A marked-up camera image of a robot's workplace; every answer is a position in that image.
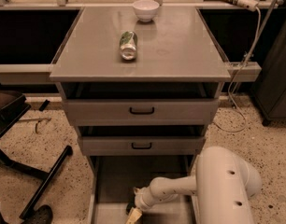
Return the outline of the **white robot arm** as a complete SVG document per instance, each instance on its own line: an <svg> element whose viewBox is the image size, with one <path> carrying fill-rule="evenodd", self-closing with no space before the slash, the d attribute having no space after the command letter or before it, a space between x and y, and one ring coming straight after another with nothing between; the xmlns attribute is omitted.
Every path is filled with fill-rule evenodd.
<svg viewBox="0 0 286 224"><path fill-rule="evenodd" d="M198 224L255 224L249 198L262 188L259 172L249 162L224 147L201 151L195 174L170 179L156 177L144 188L135 188L125 224L136 224L142 214L179 195L197 198Z"/></svg>

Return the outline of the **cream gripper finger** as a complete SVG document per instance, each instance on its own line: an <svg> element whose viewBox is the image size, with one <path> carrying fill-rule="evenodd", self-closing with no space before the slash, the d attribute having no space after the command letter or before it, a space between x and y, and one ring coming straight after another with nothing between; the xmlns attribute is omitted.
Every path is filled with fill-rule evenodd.
<svg viewBox="0 0 286 224"><path fill-rule="evenodd" d="M132 207L125 224L136 224L142 217L142 211L139 208Z"/></svg>

